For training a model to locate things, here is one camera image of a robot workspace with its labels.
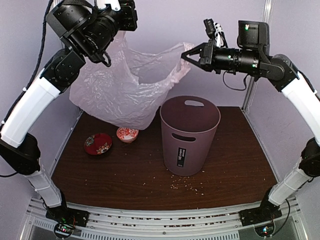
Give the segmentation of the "pink translucent plastic bag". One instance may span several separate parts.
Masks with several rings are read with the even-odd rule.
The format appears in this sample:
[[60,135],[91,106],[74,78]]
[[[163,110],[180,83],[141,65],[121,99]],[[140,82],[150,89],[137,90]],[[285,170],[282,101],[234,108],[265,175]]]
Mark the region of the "pink translucent plastic bag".
[[87,61],[71,85],[69,100],[87,114],[117,127],[144,130],[168,92],[190,71],[181,54],[194,47],[181,42],[160,53],[130,49],[120,31],[107,48],[111,67]]

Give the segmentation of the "mauve plastic trash bin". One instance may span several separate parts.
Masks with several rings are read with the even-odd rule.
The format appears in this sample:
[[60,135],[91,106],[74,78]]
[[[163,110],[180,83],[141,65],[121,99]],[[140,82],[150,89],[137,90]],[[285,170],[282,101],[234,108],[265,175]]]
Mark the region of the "mauve plastic trash bin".
[[198,173],[221,120],[219,109],[197,96],[176,96],[161,106],[161,137],[166,168],[178,176]]

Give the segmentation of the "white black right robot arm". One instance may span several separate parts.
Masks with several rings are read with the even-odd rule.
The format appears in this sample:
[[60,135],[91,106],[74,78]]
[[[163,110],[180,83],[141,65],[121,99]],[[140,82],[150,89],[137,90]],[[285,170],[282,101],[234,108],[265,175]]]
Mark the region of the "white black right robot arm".
[[256,210],[268,220],[276,209],[305,183],[320,175],[320,98],[305,74],[284,54],[270,55],[270,27],[261,21],[238,21],[237,48],[229,48],[225,34],[212,19],[203,21],[209,38],[181,54],[181,58],[206,71],[244,73],[267,79],[302,116],[314,137],[301,152],[297,166],[282,182],[270,188]]

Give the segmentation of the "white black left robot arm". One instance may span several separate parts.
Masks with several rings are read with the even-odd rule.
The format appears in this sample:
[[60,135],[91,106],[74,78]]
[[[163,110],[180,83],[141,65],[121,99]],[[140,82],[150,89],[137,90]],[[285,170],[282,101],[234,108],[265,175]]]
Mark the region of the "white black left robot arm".
[[0,126],[0,155],[25,176],[61,222],[72,218],[62,192],[40,165],[41,153],[30,128],[59,95],[79,76],[86,60],[111,66],[107,47],[119,31],[137,29],[132,0],[63,0],[49,6],[44,26],[51,27],[64,44],[43,69],[38,69]]

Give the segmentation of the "red white patterned bowl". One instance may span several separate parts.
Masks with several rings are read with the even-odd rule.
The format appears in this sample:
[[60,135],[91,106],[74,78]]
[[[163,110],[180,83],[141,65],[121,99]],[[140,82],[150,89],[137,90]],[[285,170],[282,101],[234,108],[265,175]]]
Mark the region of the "red white patterned bowl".
[[126,127],[119,127],[116,131],[118,139],[124,143],[132,143],[138,137],[139,130]]

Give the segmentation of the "red floral plate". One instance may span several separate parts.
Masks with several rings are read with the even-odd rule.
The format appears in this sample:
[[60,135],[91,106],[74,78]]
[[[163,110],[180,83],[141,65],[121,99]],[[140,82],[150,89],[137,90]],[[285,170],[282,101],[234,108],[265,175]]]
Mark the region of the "red floral plate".
[[106,133],[97,133],[89,136],[84,142],[84,151],[91,156],[106,153],[112,146],[112,138]]

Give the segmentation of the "aluminium front rail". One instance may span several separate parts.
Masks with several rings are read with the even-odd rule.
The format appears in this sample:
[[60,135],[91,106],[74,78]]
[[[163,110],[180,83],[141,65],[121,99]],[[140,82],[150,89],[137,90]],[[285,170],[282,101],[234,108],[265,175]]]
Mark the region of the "aluminium front rail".
[[281,205],[282,216],[244,226],[239,212],[259,202],[191,210],[124,210],[69,203],[89,213],[70,240],[260,240],[262,229],[275,225],[273,240],[308,240],[310,237],[298,202],[291,197]]

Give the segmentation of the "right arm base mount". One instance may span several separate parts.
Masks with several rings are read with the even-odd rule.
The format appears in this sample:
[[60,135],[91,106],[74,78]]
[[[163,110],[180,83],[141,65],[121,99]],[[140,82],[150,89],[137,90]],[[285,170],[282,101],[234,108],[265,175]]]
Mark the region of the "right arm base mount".
[[262,238],[271,237],[276,233],[275,219],[280,217],[282,212],[279,209],[261,210],[260,207],[255,207],[239,212],[242,226],[254,226],[255,233]]

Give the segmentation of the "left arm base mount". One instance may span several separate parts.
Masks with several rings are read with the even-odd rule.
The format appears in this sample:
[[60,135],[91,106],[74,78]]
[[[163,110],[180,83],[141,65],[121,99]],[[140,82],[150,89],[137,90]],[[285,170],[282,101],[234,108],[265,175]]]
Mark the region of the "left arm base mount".
[[74,234],[77,227],[86,227],[90,213],[69,207],[46,208],[45,217],[55,220],[53,233],[58,239],[65,240]]

